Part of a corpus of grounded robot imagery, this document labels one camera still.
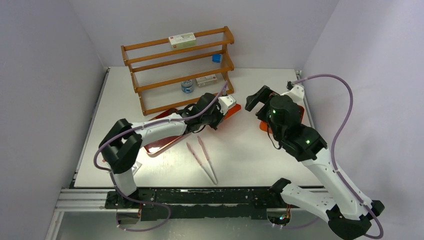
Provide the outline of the orange compartment box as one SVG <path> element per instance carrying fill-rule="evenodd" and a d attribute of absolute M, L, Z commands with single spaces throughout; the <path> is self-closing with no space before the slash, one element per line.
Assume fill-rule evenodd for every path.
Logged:
<path fill-rule="evenodd" d="M 304 113 L 305 113 L 305 108 L 301 105 L 297 105 L 297 107 L 298 107 L 298 111 L 299 111 L 299 119 L 300 119 L 300 122 L 302 123 Z M 259 124 L 259 129 L 263 132 L 266 132 L 267 129 L 268 129 L 267 123 L 265 121 L 261 121 L 260 124 Z"/>

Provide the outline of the orange box lid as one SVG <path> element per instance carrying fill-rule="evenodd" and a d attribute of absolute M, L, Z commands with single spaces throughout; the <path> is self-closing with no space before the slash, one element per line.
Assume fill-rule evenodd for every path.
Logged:
<path fill-rule="evenodd" d="M 242 106 L 238 103 L 236 103 L 233 107 L 231 107 L 225 114 L 224 118 L 222 119 L 222 122 L 225 121 L 226 119 L 230 118 L 231 116 L 233 116 L 235 113 L 237 113 L 238 111 L 240 111 L 242 108 Z"/>

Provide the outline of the pink tongs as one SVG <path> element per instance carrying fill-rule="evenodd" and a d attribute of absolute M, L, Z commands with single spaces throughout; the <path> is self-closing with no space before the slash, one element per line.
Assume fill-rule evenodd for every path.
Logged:
<path fill-rule="evenodd" d="M 215 172 L 215 169 L 213 167 L 211 158 L 209 156 L 209 153 L 206 149 L 206 145 L 202 138 L 200 136 L 197 137 L 198 144 L 201 148 L 203 158 L 200 157 L 200 155 L 195 151 L 193 146 L 186 142 L 186 147 L 188 151 L 191 153 L 191 155 L 194 157 L 195 161 L 199 165 L 199 167 L 203 170 L 203 172 L 206 174 L 206 176 L 209 178 L 211 183 L 215 186 L 218 185 L 218 178 Z"/>

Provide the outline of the dark red tray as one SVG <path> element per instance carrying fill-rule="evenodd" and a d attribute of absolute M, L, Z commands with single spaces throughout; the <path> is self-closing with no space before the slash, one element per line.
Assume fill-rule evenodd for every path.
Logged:
<path fill-rule="evenodd" d="M 155 117 L 151 118 L 151 121 L 158 120 L 160 118 L 167 117 L 173 113 L 176 113 L 178 111 L 177 108 L 169 108 L 168 110 L 165 110 L 164 112 L 156 115 Z M 170 136 L 166 137 L 157 141 L 154 141 L 152 143 L 149 143 L 143 147 L 144 151 L 147 153 L 150 157 L 156 157 L 163 153 L 165 150 L 169 149 L 182 139 L 187 137 L 186 135 L 180 135 L 180 136 Z"/>

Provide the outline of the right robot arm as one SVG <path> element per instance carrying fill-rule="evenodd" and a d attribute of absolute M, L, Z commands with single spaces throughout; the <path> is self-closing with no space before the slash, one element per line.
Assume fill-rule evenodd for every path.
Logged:
<path fill-rule="evenodd" d="M 365 236 L 372 219 L 379 216 L 385 206 L 371 200 L 330 159 L 330 151 L 323 137 L 312 127 L 302 124 L 301 106 L 304 87 L 296 84 L 289 91 L 277 93 L 264 85 L 246 98 L 245 110 L 251 111 L 258 103 L 262 108 L 255 114 L 266 123 L 269 138 L 278 143 L 290 156 L 312 172 L 327 190 L 328 195 L 304 190 L 291 181 L 281 178 L 272 185 L 270 202 L 275 207 L 285 203 L 300 207 L 327 222 L 329 228 L 343 240 Z"/>

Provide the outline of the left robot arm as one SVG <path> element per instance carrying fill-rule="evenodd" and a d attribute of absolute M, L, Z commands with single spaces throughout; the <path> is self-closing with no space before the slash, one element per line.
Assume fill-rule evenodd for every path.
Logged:
<path fill-rule="evenodd" d="M 197 103 L 156 120 L 140 123 L 130 123 L 125 118 L 118 120 L 96 152 L 109 165 L 107 171 L 120 191 L 118 201 L 126 208 L 138 203 L 132 167 L 142 147 L 168 137 L 196 133 L 205 126 L 215 130 L 235 104 L 236 100 L 230 95 L 217 97 L 205 93 Z"/>

